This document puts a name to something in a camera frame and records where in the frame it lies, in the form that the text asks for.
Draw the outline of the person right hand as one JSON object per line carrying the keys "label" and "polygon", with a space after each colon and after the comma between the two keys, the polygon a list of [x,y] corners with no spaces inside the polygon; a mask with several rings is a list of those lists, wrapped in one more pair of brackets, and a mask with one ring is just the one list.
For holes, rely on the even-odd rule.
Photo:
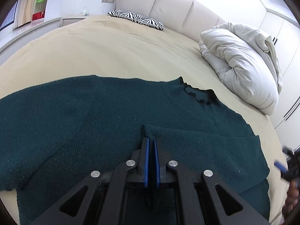
{"label": "person right hand", "polygon": [[282,208],[282,214],[283,214],[284,219],[287,219],[290,212],[297,205],[298,199],[299,199],[299,190],[296,187],[296,181],[292,180],[289,184],[289,189],[287,191],[287,198],[286,198],[285,204]]}

